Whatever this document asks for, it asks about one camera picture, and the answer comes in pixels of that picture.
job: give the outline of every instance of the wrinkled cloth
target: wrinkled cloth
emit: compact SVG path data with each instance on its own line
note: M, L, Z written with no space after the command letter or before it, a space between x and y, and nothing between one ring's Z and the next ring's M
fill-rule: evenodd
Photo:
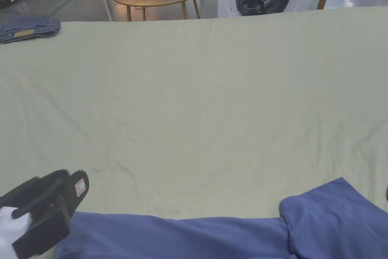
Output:
M55 36L61 29L61 21L54 17L26 16L6 20L0 27L0 43L8 44L23 39Z
M165 220L76 213L54 259L388 258L388 213L340 178L280 202L280 217Z

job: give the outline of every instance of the white sticker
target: white sticker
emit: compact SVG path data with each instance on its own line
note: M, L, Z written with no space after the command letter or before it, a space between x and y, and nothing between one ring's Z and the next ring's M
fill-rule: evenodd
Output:
M86 185L83 178L77 182L77 184L75 185L75 190L77 191L78 197L86 190Z

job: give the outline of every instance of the bed sheet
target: bed sheet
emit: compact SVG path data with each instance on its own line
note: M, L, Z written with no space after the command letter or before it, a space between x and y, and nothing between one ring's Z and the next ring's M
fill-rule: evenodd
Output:
M81 211L255 218L343 176L388 210L387 16L71 22L0 46L0 192L83 169Z

